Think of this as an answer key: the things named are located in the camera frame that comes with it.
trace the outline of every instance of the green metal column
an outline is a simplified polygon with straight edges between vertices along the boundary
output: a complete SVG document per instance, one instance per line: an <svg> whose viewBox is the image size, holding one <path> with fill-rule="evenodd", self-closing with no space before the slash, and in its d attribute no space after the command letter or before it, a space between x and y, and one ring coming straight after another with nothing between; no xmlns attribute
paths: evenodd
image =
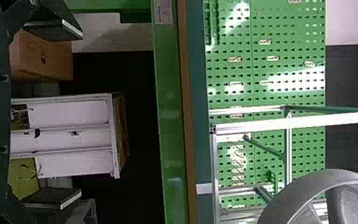
<svg viewBox="0 0 358 224"><path fill-rule="evenodd" d="M176 0L153 0L153 34L165 223L188 222Z"/></svg>

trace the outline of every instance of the green pegboard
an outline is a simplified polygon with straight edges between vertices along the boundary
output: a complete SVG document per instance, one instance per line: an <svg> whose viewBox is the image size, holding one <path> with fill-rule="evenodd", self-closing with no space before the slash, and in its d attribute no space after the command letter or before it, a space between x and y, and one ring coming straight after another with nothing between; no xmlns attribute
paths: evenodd
<svg viewBox="0 0 358 224"><path fill-rule="evenodd" d="M260 105L325 105L324 0L205 0L205 52L210 109ZM294 117L315 113L296 111ZM232 123L281 119L283 112L210 116ZM254 139L284 152L284 131L253 133ZM242 184L268 182L268 171L283 187L283 162L243 144L247 156ZM239 186L228 144L219 144L219 185ZM293 178L325 167L325 128L293 131ZM225 208L264 204L257 196L224 198Z"/></svg>
<svg viewBox="0 0 358 224"><path fill-rule="evenodd" d="M248 143L219 143L217 147L220 188L255 183L255 148Z"/></svg>

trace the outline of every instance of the metal profile rail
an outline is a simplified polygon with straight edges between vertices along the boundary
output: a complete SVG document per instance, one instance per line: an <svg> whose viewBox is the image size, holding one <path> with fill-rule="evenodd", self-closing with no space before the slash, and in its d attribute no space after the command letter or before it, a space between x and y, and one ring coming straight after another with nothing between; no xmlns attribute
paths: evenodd
<svg viewBox="0 0 358 224"><path fill-rule="evenodd" d="M311 127L322 127L322 126L335 126L335 125L346 125L346 124L357 124L358 123L358 108L352 107L332 107L332 106L303 106L303 105L275 105L275 106L258 106L248 108L231 108L231 109L219 109L210 111L211 115L232 115L239 113L263 113L269 111L281 110L285 116L284 119L269 119L269 120L255 120L239 123L228 123L228 124L216 124L211 128L211 152L213 155L213 199L215 216L214 223L220 223L221 220L221 206L220 197L224 195L224 191L219 189L218 178L217 178L217 144L218 139L222 136L238 135L242 134L243 141L246 141L252 145L255 145L270 154L278 157L284 163L284 184L287 186L292 182L292 131L296 128L311 128ZM315 115L307 117L296 117L292 118L292 111L305 111L305 112L318 112L325 113L326 115ZM265 147L262 143L258 143L252 140L249 135L254 132L264 131L278 131L285 130L285 152L281 152ZM238 189L238 192L249 191L249 187Z"/></svg>
<svg viewBox="0 0 358 224"><path fill-rule="evenodd" d="M325 200L313 201L313 206L321 221L328 221L326 213L327 204ZM222 215L220 223L224 224L239 224L247 222L257 222L265 206L256 206L252 208L239 208L228 210L228 213Z"/></svg>

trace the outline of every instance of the aluminum frame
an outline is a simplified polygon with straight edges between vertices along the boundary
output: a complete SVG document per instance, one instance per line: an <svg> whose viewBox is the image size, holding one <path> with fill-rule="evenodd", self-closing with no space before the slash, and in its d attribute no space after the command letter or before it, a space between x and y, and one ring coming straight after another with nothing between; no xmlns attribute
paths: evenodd
<svg viewBox="0 0 358 224"><path fill-rule="evenodd" d="M292 117L292 111L305 111L305 112L317 112L325 113L325 115L315 115L307 117ZM225 136L243 134L243 141L247 141L256 146L260 145L253 141L249 135L254 132L264 131L277 131L285 130L285 153L283 157L284 163L284 183L285 186L293 181L293 161L292 161L292 131L296 128L311 128L311 127L325 127L325 126L336 126L336 125L347 125L358 123L358 108L356 107L334 107L334 106L303 106L303 105L273 105L273 106L256 106L256 107L245 107L245 108L230 108L230 109L218 109L211 110L210 115L232 115L232 114L249 114L249 113L262 113L270 111L282 111L284 119L268 119L268 120L256 120L239 123L229 124L215 124L211 127L211 152L213 155L213 206L215 207L214 223L220 223L220 196L219 192L225 192L224 189L220 189L217 180L217 144L219 140L225 139ZM279 159L281 155L276 150L267 147L261 147L272 155L277 156ZM238 193L243 191L249 191L249 188L256 188L260 186L247 186L238 188ZM233 219L225 218L225 223L230 222ZM250 216L251 220L256 219L255 216Z"/></svg>

